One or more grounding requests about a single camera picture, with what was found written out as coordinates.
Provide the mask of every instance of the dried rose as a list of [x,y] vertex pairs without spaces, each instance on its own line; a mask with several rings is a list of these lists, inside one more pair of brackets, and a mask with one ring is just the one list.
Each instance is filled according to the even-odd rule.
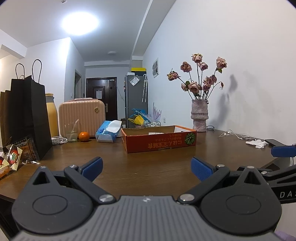
[[196,82],[191,82],[188,85],[188,88],[192,93],[198,93],[200,90],[202,90],[202,87]]
[[187,85],[185,85],[184,83],[181,84],[181,88],[182,88],[182,90],[184,90],[184,91],[188,91],[188,87],[187,87]]
[[204,71],[208,68],[208,65],[205,62],[199,63],[198,66],[200,67],[201,71]]
[[169,81],[176,80],[180,77],[175,71],[171,71],[169,74],[167,74],[167,76]]
[[194,61],[195,63],[200,63],[202,61],[202,55],[200,53],[195,53],[191,57],[192,61]]
[[210,78],[214,81],[214,83],[217,82],[217,77],[214,74]]
[[190,72],[192,70],[191,65],[187,62],[183,62],[183,64],[181,65],[181,70],[183,70],[184,72]]
[[202,90],[204,92],[208,91],[209,89],[211,88],[211,86],[207,85],[207,84],[204,84],[203,87],[202,87]]
[[203,81],[204,84],[207,84],[207,85],[213,85],[214,84],[214,80],[211,78],[211,77],[206,77],[205,80]]
[[217,64],[218,69],[227,68],[227,63],[225,62],[225,59],[223,59],[223,58],[218,57],[216,64]]

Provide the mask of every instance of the white power adapter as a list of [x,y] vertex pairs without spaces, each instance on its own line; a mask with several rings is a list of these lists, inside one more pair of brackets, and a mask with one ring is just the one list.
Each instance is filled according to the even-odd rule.
[[53,145],[64,144],[67,142],[68,142],[68,140],[64,137],[52,137],[52,144]]

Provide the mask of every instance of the red cardboard box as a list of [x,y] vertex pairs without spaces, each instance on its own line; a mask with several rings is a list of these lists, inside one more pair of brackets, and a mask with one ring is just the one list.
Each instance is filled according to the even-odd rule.
[[196,145],[197,131],[182,126],[121,129],[127,153],[153,151]]

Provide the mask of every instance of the glass cup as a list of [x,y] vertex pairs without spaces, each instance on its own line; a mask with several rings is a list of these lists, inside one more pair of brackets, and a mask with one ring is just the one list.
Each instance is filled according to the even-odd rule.
[[77,125],[78,123],[71,123],[71,124],[66,124],[65,129],[66,129],[66,138],[68,142],[75,142],[77,141]]

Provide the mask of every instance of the smoke detector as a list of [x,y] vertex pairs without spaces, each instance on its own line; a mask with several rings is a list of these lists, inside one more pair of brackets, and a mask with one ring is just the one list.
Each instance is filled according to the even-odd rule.
[[115,55],[115,54],[117,54],[116,51],[110,51],[110,52],[108,53],[108,55]]

